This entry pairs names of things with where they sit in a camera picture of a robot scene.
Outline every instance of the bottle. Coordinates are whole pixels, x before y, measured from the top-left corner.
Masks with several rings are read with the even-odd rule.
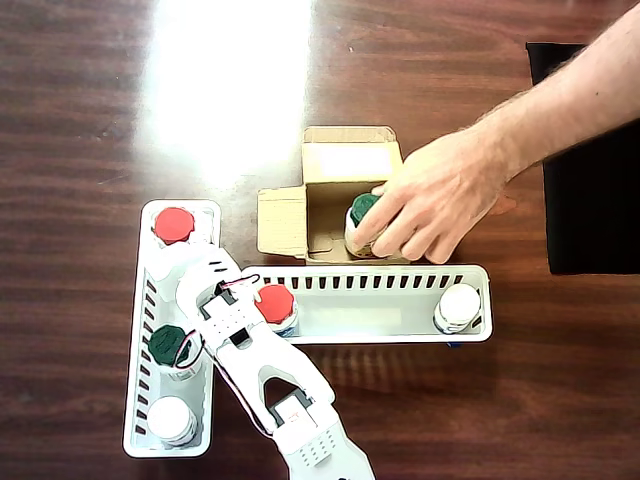
[[[371,252],[371,247],[375,240],[382,234],[379,232],[376,237],[362,248],[357,249],[353,243],[353,234],[360,225],[360,222],[364,218],[365,214],[371,207],[378,201],[380,197],[372,193],[363,193],[358,195],[354,200],[351,208],[347,210],[347,218],[345,220],[344,228],[344,244],[349,253],[358,258],[374,258],[375,255]]]
[[[267,324],[281,337],[297,334],[298,304],[287,287],[280,284],[266,285],[258,290],[261,301],[256,307]]]
[[[184,208],[165,208],[156,217],[153,232],[166,246],[186,242],[195,230],[195,219]]]
[[[433,323],[445,334],[458,333],[480,313],[480,295],[471,285],[458,283],[445,290],[436,305]]]
[[[147,425],[163,443],[179,447],[193,440],[198,421],[184,400],[162,397],[149,408]]]
[[[194,377],[202,365],[202,338],[193,330],[186,334],[175,325],[163,325],[151,334],[148,348],[158,371],[175,381]]]

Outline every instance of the white robotic arm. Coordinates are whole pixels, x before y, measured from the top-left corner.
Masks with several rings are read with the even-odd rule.
[[[291,480],[373,480],[367,456],[347,437],[332,406],[329,383],[302,351],[271,331],[254,304],[255,288],[232,284],[240,275],[218,249],[187,270],[176,292],[223,378],[256,427],[276,442]],[[268,408],[264,384],[271,378],[298,388]]]

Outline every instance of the black cloth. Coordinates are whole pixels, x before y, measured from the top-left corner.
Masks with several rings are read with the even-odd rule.
[[[583,47],[528,43],[534,85]],[[640,120],[563,152],[543,170],[551,273],[640,273]]]

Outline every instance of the human hand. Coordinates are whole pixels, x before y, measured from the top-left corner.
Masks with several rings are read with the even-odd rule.
[[[419,148],[400,172],[373,189],[382,198],[356,229],[354,242],[361,247],[388,225],[373,245],[376,256],[401,249],[409,260],[424,255],[446,262],[509,180],[506,158],[498,142],[473,128]]]

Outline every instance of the green bottle cap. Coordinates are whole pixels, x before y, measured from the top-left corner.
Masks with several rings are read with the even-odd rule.
[[[373,193],[363,193],[353,200],[353,204],[351,205],[351,220],[353,220],[353,224],[356,227],[360,225],[365,214],[379,199],[380,197]]]
[[[186,334],[180,327],[163,325],[151,334],[149,339],[149,353],[158,365],[174,366],[184,362],[189,357],[191,342],[182,349],[180,358],[176,361],[176,355]]]

